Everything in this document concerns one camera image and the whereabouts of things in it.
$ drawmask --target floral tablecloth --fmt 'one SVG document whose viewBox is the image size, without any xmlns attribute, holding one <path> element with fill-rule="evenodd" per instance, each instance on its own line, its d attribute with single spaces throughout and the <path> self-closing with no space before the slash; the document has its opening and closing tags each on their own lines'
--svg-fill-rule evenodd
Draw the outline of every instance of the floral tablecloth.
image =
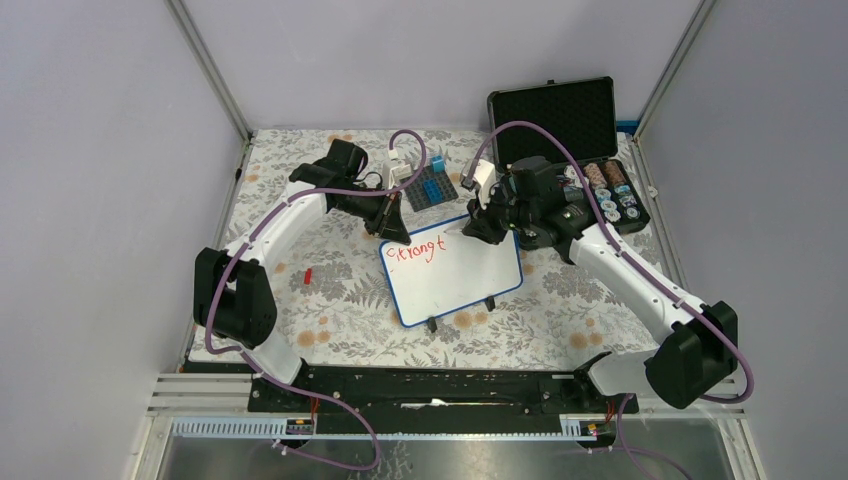
<svg viewBox="0 0 848 480">
<path fill-rule="evenodd" d="M 283 192 L 289 173 L 303 162 L 323 157 L 333 138 L 365 148 L 370 156 L 368 170 L 378 170 L 387 159 L 391 133 L 259 131 L 226 240 L 258 221 Z M 471 194 L 458 187 L 459 171 L 485 138 L 485 133 L 476 131 L 420 133 L 429 152 L 445 158 L 459 199 L 418 213 L 403 200 L 403 219 L 410 231 L 465 213 Z M 397 145 L 401 157 L 417 162 L 417 142 L 401 138 Z M 617 158 L 636 181 L 630 145 L 623 134 L 619 134 Z M 624 238 L 660 268 L 650 226 Z M 493 312 L 482 304 L 469 307 L 440 319 L 435 333 L 424 325 L 404 328 L 394 310 L 379 244 L 365 233 L 362 220 L 333 211 L 298 240 L 289 258 L 270 268 L 278 308 L 276 328 L 310 364 L 568 370 L 604 350 L 641 351 L 656 346 L 634 314 L 600 281 L 562 263 L 552 249 L 521 253 L 524 284 L 497 297 Z M 306 285 L 304 273 L 309 268 L 312 278 Z M 189 359 L 240 361 L 235 354 L 209 355 L 201 327 L 196 329 Z"/>
</svg>

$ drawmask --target black carrying case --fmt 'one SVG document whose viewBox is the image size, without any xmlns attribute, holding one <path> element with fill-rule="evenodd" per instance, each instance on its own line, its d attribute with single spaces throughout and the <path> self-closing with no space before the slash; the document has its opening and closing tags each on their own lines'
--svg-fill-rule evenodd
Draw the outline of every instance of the black carrying case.
<svg viewBox="0 0 848 480">
<path fill-rule="evenodd" d="M 618 153 L 610 77 L 568 83 L 549 81 L 537 87 L 499 90 L 489 94 L 487 104 L 492 130 L 514 120 L 535 123 L 562 142 L 581 167 L 589 163 L 601 166 Z M 534 155 L 542 155 L 555 164 L 567 162 L 551 142 L 529 128 L 501 132 L 492 149 L 499 172 L 509 164 Z M 618 160 L 612 161 L 618 163 L 636 199 L 635 208 L 639 210 L 639 218 L 628 218 L 619 195 L 609 188 L 611 199 L 619 206 L 621 214 L 621 220 L 612 225 L 620 234 L 638 232 L 645 228 L 650 216 L 624 165 Z"/>
</svg>

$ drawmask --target purple cable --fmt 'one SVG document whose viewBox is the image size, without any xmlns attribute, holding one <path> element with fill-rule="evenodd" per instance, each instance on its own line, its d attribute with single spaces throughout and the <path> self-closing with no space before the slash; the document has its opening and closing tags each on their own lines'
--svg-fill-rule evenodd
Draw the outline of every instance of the purple cable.
<svg viewBox="0 0 848 480">
<path fill-rule="evenodd" d="M 255 241 L 256 237 L 259 236 L 259 234 L 262 232 L 262 230 L 265 229 L 265 227 L 267 227 L 268 224 L 271 223 L 271 221 L 280 212 L 282 212 L 286 207 L 291 205 L 292 202 L 296 201 L 299 198 L 303 198 L 307 195 L 312 195 L 312 194 L 316 194 L 316 193 L 324 193 L 324 194 L 330 193 L 330 194 L 352 195 L 352 196 L 358 196 L 358 197 L 381 197 L 381 196 L 391 195 L 393 193 L 399 192 L 399 191 L 405 189 L 406 187 L 412 185 L 415 182 L 415 180 L 417 180 L 418 177 L 421 176 L 421 172 L 424 171 L 424 167 L 427 166 L 427 147 L 424 145 L 424 139 L 421 138 L 421 135 L 418 135 L 418 133 L 416 133 L 412 130 L 402 129 L 402 130 L 398 130 L 395 133 L 393 133 L 391 138 L 389 138 L 389 149 L 390 150 L 394 150 L 395 140 L 397 139 L 398 136 L 400 136 L 402 134 L 411 135 L 412 137 L 414 137 L 418 141 L 418 145 L 421 146 L 421 163 L 418 165 L 418 169 L 415 170 L 415 172 L 412 174 L 412 176 L 409 177 L 405 182 L 403 182 L 400 185 L 398 185 L 397 187 L 389 189 L 389 190 L 377 190 L 377 191 L 363 192 L 363 191 L 358 191 L 358 190 L 342 190 L 342 189 L 338 189 L 338 188 L 313 188 L 311 190 L 304 190 L 302 192 L 295 193 L 294 195 L 289 197 L 285 202 L 281 203 L 280 205 L 277 205 L 277 207 L 275 207 L 273 210 L 268 212 L 268 214 L 265 216 L 265 218 L 263 218 L 262 221 L 260 221 L 259 224 L 256 225 L 256 227 L 253 229 L 253 232 L 248 236 L 249 242 Z M 312 455 L 312 454 L 309 454 L 309 453 L 306 453 L 306 452 L 299 452 L 297 450 L 291 450 L 292 452 L 296 452 L 298 455 L 301 455 L 303 457 L 311 458 L 313 460 L 318 460 L 319 462 L 324 462 L 324 463 L 327 463 L 327 464 L 330 464 L 330 465 L 335 465 L 337 467 L 346 468 L 348 470 L 362 471 L 362 470 L 370 470 L 370 469 L 376 467 L 380 463 L 380 455 L 381 455 L 380 443 L 377 440 L 377 434 L 374 433 L 374 429 L 371 428 L 371 425 L 368 423 L 368 421 L 366 421 L 365 418 L 362 415 L 360 415 L 353 408 L 351 408 L 350 405 L 348 405 L 345 402 L 342 402 L 340 400 L 336 400 L 335 398 L 328 397 L 326 395 L 322 395 L 320 393 L 310 392 L 308 390 L 302 390 L 302 389 L 299 389 L 299 388 L 296 388 L 296 387 L 292 387 L 290 385 L 286 385 L 285 383 L 280 382 L 276 378 L 273 378 L 270 375 L 266 375 L 262 371 L 262 369 L 259 368 L 259 366 L 256 364 L 256 362 L 254 362 L 253 359 L 250 358 L 250 356 L 247 355 L 242 350 L 242 348 L 240 346 L 232 345 L 232 346 L 228 346 L 228 347 L 224 347 L 224 348 L 215 348 L 212 345 L 212 325 L 215 321 L 215 313 L 218 311 L 218 304 L 221 302 L 221 296 L 223 295 L 224 288 L 227 285 L 227 279 L 230 277 L 230 274 L 232 273 L 233 269 L 235 268 L 235 266 L 238 263 L 241 256 L 244 255 L 244 252 L 246 252 L 249 247 L 250 247 L 250 243 L 244 243 L 244 244 L 242 244 L 241 247 L 239 247 L 239 249 L 232 256 L 232 258 L 230 258 L 230 261 L 229 261 L 229 263 L 227 263 L 226 268 L 224 268 L 224 273 L 221 275 L 221 280 L 218 282 L 218 286 L 215 288 L 215 294 L 212 296 L 212 303 L 209 305 L 209 314 L 206 316 L 206 325 L 205 325 L 206 333 L 203 337 L 204 343 L 206 345 L 206 350 L 208 350 L 209 353 L 211 353 L 213 355 L 220 355 L 222 353 L 234 352 L 234 351 L 241 352 L 242 358 L 245 360 L 245 362 L 247 362 L 248 365 L 250 365 L 258 373 L 262 374 L 263 377 L 266 380 L 270 381 L 274 385 L 276 385 L 280 388 L 283 388 L 285 390 L 288 390 L 288 391 L 291 391 L 291 392 L 294 392 L 294 393 L 298 393 L 300 395 L 306 395 L 308 397 L 320 398 L 321 400 L 326 400 L 326 401 L 329 401 L 331 403 L 335 403 L 335 404 L 341 406 L 342 408 L 344 408 L 348 412 L 352 413 L 356 417 L 357 420 L 362 422 L 362 424 L 365 426 L 365 429 L 368 430 L 368 433 L 371 435 L 371 439 L 374 443 L 375 455 L 374 455 L 374 462 L 372 462 L 371 464 L 369 464 L 365 467 L 362 467 L 362 466 L 358 466 L 358 465 L 348 465 L 348 464 L 336 462 L 335 460 L 330 460 L 328 458 L 319 457 L 319 456 Z"/>
<path fill-rule="evenodd" d="M 485 151 L 486 147 L 488 147 L 489 144 L 492 143 L 492 140 L 494 140 L 495 136 L 497 136 L 502 131 L 512 127 L 526 127 L 531 130 L 535 130 L 543 137 L 547 138 L 551 143 L 553 143 L 554 146 L 557 147 L 557 149 L 559 149 L 559 151 L 565 156 L 565 158 L 568 160 L 568 163 L 571 164 L 571 166 L 576 172 L 579 173 L 582 171 L 580 165 L 577 164 L 577 161 L 574 160 L 574 157 L 571 155 L 571 152 L 569 152 L 568 149 L 566 149 L 565 146 L 559 140 L 556 139 L 556 137 L 551 135 L 550 132 L 536 125 L 535 123 L 525 122 L 523 120 L 516 120 L 512 122 L 507 122 L 501 125 L 500 127 L 496 128 L 494 131 L 492 131 L 491 134 L 489 134 L 486 140 L 483 141 L 483 144 L 480 145 L 480 148 L 477 150 L 477 154 L 474 156 L 474 160 L 471 164 L 471 167 L 468 169 L 467 178 L 474 178 L 474 171 L 477 169 L 477 164 L 480 162 L 480 158 L 483 156 L 483 151 Z M 604 237 L 606 237 L 607 241 L 610 245 L 612 245 L 616 253 L 620 253 L 621 257 L 627 260 L 627 263 L 629 263 L 630 266 L 636 269 L 636 271 L 638 271 L 639 274 L 642 275 L 645 280 L 650 282 L 651 285 L 661 291 L 663 295 L 668 297 L 675 304 L 678 304 L 679 302 L 683 310 L 692 315 L 694 318 L 698 319 L 699 322 L 701 322 L 705 327 L 707 327 L 707 330 L 709 330 L 713 335 L 715 335 L 716 338 L 718 338 L 719 341 L 724 344 L 724 346 L 727 347 L 728 350 L 730 350 L 730 353 L 732 353 L 733 356 L 736 357 L 736 360 L 742 367 L 742 371 L 745 372 L 746 385 L 745 390 L 742 392 L 741 395 L 733 398 L 722 398 L 714 397 L 712 395 L 702 395 L 701 399 L 724 404 L 741 403 L 747 400 L 754 392 L 754 374 L 751 371 L 751 365 L 748 363 L 748 360 L 745 358 L 745 356 L 742 355 L 742 352 L 740 352 L 739 349 L 736 348 L 736 345 L 734 345 L 733 342 L 731 342 L 730 339 L 727 338 L 721 332 L 721 330 L 719 330 L 715 325 L 713 325 L 712 322 L 707 320 L 707 318 L 701 312 L 693 308 L 688 303 L 683 302 L 680 297 L 678 297 L 674 292 L 672 292 L 665 285 L 663 285 L 663 283 L 660 282 L 659 279 L 654 277 L 630 254 L 628 254 L 627 252 L 622 252 L 621 245 L 619 245 L 619 243 L 616 242 L 614 237 L 612 236 L 612 233 L 610 232 L 609 227 L 607 226 L 606 220 L 601 214 L 600 208 L 598 208 L 598 203 L 595 200 L 595 196 L 592 194 L 592 189 L 589 188 L 589 184 L 586 182 L 586 179 L 583 175 L 579 174 L 577 175 L 577 178 L 580 180 L 580 184 L 583 186 L 583 190 L 586 192 L 586 197 L 589 199 L 589 205 L 591 205 L 592 211 L 595 213 L 595 218 L 598 219 L 598 226 L 601 228 L 601 232 L 603 232 Z"/>
<path fill-rule="evenodd" d="M 589 450 L 567 450 L 567 451 L 562 452 L 562 453 L 565 454 L 565 455 L 575 455 L 575 454 L 576 455 L 580 455 L 580 454 L 597 455 L 599 453 L 610 453 L 611 451 L 612 452 L 623 452 L 625 450 L 624 450 L 624 447 L 612 447 L 612 450 L 610 450 L 609 448 L 594 448 L 594 449 L 591 449 L 591 451 L 589 451 Z M 637 454 L 637 455 L 644 455 L 646 457 L 653 458 L 654 460 L 659 460 L 659 461 L 665 462 L 665 463 L 671 465 L 672 467 L 674 467 L 678 472 L 682 473 L 683 476 L 686 477 L 688 480 L 693 480 L 692 475 L 689 474 L 689 472 L 687 472 L 686 469 L 684 469 L 682 465 L 680 465 L 676 461 L 672 460 L 671 458 L 663 455 L 662 453 L 652 452 L 651 450 L 645 450 L 645 449 L 639 448 L 639 447 L 630 447 L 630 451 L 632 453 Z"/>
<path fill-rule="evenodd" d="M 245 363 L 250 365 L 251 368 L 253 368 L 260 375 L 262 375 L 262 378 L 268 380 L 269 382 L 273 383 L 274 385 L 276 385 L 279 388 L 282 388 L 283 390 L 288 390 L 292 393 L 297 393 L 298 395 L 304 395 L 304 396 L 307 396 L 307 397 L 319 398 L 321 400 L 325 400 L 325 401 L 330 402 L 330 403 L 335 403 L 336 405 L 347 410 L 350 414 L 352 414 L 354 417 L 356 417 L 356 419 L 359 420 L 359 422 L 365 427 L 365 430 L 368 431 L 368 435 L 371 435 L 371 443 L 374 444 L 374 461 L 372 461 L 368 465 L 351 465 L 349 463 L 337 462 L 337 461 L 331 460 L 329 458 L 324 458 L 324 457 L 321 457 L 321 456 L 318 456 L 318 455 L 313 455 L 311 453 L 302 452 L 302 451 L 300 451 L 298 449 L 294 449 L 294 448 L 284 449 L 283 450 L 284 452 L 286 452 L 286 453 L 291 452 L 295 455 L 299 455 L 301 457 L 308 458 L 308 459 L 311 459 L 311 460 L 316 460 L 316 461 L 319 461 L 321 463 L 326 463 L 326 464 L 332 465 L 334 467 L 344 468 L 344 469 L 347 469 L 347 470 L 354 470 L 354 471 L 358 471 L 358 472 L 371 470 L 371 469 L 375 468 L 377 465 L 380 464 L 380 459 L 383 455 L 383 451 L 380 448 L 380 441 L 377 439 L 377 433 L 374 432 L 374 428 L 371 426 L 370 423 L 368 423 L 368 420 L 365 420 L 365 417 L 363 417 L 359 412 L 354 410 L 353 407 L 351 407 L 347 403 L 345 403 L 341 400 L 337 400 L 337 399 L 335 399 L 335 398 L 333 398 L 329 395 L 324 395 L 324 394 L 317 393 L 317 392 L 310 392 L 309 390 L 303 390 L 301 388 L 293 387 L 291 385 L 286 385 L 285 383 L 277 380 L 276 378 L 274 378 L 270 375 L 265 375 L 264 372 L 262 371 L 262 368 L 259 365 L 257 365 L 256 362 L 253 361 L 253 358 L 251 358 L 250 355 L 248 355 L 245 352 L 241 353 L 241 358 L 243 358 Z"/>
<path fill-rule="evenodd" d="M 624 453 L 626 453 L 627 456 L 630 457 L 630 461 L 632 461 L 633 464 L 636 465 L 636 468 L 638 468 L 639 471 L 642 472 L 642 475 L 645 475 L 646 477 L 650 478 L 651 480 L 658 480 L 658 479 L 657 479 L 657 477 L 648 473 L 648 470 L 644 466 L 642 466 L 642 464 L 638 460 L 636 460 L 636 457 L 633 456 L 634 453 L 641 453 L 643 455 L 653 456 L 653 457 L 657 457 L 657 458 L 664 457 L 664 458 L 662 458 L 663 460 L 665 460 L 671 466 L 673 466 L 674 468 L 679 470 L 680 473 L 682 473 L 683 476 L 686 477 L 688 480 L 692 480 L 692 475 L 689 475 L 689 472 L 684 470 L 683 467 L 680 466 L 680 464 L 671 460 L 670 458 L 666 457 L 665 455 L 663 455 L 661 453 L 657 453 L 657 452 L 651 452 L 650 450 L 643 450 L 641 448 L 639 448 L 639 449 L 633 448 L 633 447 L 630 447 L 629 445 L 627 445 L 627 440 L 624 439 L 624 422 L 622 421 L 622 416 L 624 415 L 624 406 L 627 405 L 627 402 L 630 401 L 631 398 L 633 398 L 632 393 L 628 393 L 627 395 L 624 396 L 624 400 L 622 400 L 621 406 L 618 407 L 618 413 L 616 414 L 615 424 L 618 426 L 618 438 L 621 439 L 621 447 L 620 447 L 621 450 L 624 450 Z"/>
</svg>

